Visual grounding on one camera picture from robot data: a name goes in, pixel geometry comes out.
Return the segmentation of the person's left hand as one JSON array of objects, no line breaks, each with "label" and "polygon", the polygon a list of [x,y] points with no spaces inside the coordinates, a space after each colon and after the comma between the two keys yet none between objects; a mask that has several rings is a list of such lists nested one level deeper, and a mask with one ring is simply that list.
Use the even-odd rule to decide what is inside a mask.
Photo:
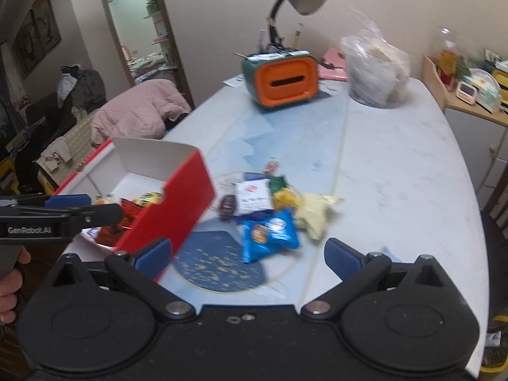
[{"label": "person's left hand", "polygon": [[0,280],[0,319],[1,324],[11,324],[16,319],[15,308],[17,306],[16,292],[23,285],[21,272],[14,267],[5,277]]}]

